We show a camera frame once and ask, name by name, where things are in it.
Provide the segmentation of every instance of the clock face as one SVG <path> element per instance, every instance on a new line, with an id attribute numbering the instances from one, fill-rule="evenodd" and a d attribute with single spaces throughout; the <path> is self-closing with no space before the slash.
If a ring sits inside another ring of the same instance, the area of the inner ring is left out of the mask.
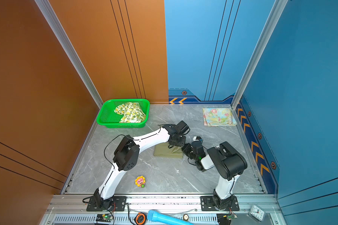
<path id="1" fill-rule="evenodd" d="M 257 205 L 253 205 L 250 209 L 250 215 L 259 221 L 263 221 L 265 212 L 261 208 L 259 208 Z"/>

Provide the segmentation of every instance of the orange and black tape measure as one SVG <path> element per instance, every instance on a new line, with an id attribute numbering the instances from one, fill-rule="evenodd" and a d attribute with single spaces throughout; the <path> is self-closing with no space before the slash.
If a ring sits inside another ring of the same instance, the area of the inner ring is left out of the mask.
<path id="1" fill-rule="evenodd" d="M 140 212 L 137 214 L 137 216 L 135 217 L 135 223 L 137 225 L 143 225 L 146 222 L 146 216 L 144 213 Z"/>

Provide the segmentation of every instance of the black mounting plate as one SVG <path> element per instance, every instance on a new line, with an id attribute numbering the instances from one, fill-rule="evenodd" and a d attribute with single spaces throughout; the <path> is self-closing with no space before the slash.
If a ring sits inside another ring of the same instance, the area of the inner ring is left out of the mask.
<path id="1" fill-rule="evenodd" d="M 215 208 L 212 196 L 200 196 L 200 204 L 202 211 L 219 211 Z M 239 211 L 238 200 L 235 196 L 233 196 L 232 202 L 229 203 L 229 206 L 232 211 Z M 229 206 L 223 211 L 230 211 Z"/>
<path id="2" fill-rule="evenodd" d="M 113 196 L 113 200 L 115 203 L 115 211 L 116 212 L 122 212 L 125 209 L 126 204 L 126 196 Z M 110 206 L 109 211 L 112 212 L 114 210 L 114 206 Z M 86 211 L 88 212 L 95 212 L 95 211 L 107 211 L 105 208 L 98 208 L 97 203 L 95 201 L 94 196 L 91 196 L 89 199 L 88 206 L 86 208 Z"/>

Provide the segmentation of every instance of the yellow flower toy with pink face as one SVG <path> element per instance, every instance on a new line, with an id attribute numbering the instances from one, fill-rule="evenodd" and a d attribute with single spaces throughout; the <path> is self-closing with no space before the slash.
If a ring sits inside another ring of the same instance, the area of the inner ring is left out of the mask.
<path id="1" fill-rule="evenodd" d="M 135 184 L 136 184 L 138 187 L 144 187 L 144 186 L 145 186 L 145 177 L 139 176 L 139 177 L 135 180 Z"/>

